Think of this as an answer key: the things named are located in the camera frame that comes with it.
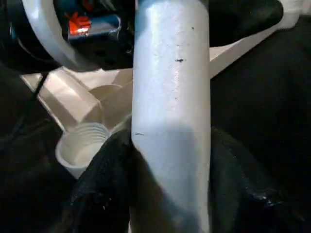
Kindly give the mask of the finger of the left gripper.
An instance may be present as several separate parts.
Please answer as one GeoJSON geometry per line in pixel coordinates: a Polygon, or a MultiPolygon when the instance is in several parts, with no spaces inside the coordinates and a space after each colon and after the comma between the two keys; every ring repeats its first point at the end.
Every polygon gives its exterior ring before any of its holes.
{"type": "Polygon", "coordinates": [[[278,0],[210,0],[209,45],[221,47],[277,25],[284,8],[278,0]]]}

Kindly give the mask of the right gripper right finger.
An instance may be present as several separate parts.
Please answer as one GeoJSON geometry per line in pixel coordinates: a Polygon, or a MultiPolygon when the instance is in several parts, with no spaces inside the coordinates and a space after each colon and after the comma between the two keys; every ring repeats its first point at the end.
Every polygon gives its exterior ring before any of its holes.
{"type": "Polygon", "coordinates": [[[210,227],[213,233],[309,233],[311,223],[253,154],[211,128],[210,227]]]}

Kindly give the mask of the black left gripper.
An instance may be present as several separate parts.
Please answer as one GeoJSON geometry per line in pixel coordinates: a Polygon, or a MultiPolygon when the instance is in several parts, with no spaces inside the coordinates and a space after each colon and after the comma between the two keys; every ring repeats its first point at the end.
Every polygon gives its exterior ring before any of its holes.
{"type": "Polygon", "coordinates": [[[69,43],[116,42],[134,46],[135,0],[54,0],[62,37],[69,43]]]}

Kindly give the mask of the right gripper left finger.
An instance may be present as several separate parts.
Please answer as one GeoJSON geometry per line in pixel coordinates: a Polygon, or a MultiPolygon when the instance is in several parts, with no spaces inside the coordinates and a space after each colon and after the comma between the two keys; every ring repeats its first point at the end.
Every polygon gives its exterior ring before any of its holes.
{"type": "Polygon", "coordinates": [[[128,232],[135,152],[129,129],[112,134],[77,180],[51,232],[128,232]]]}

